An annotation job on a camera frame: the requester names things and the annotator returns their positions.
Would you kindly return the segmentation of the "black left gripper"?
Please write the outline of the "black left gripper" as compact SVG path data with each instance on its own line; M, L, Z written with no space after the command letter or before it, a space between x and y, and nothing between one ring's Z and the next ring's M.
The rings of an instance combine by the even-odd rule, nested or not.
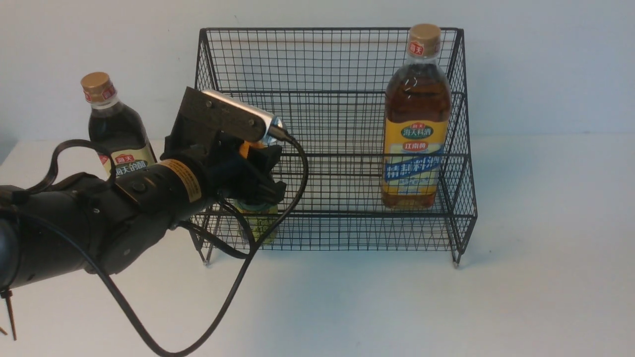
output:
M206 149L202 144L168 135L161 160L178 160L192 169L205 203L238 199L247 205L277 205L283 201L287 184L272 177L258 178L251 167L269 176L283 154L281 145L259 147L258 142L222 132L211 144Z

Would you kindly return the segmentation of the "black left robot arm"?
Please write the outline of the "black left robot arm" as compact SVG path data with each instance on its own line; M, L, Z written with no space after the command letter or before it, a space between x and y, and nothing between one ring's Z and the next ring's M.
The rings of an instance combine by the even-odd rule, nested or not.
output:
M281 145L248 144L224 133L209 151L166 150L157 164L102 180L79 172L30 189L1 187L1 289L62 274L118 274L169 229L220 197L279 203L286 184L271 171Z

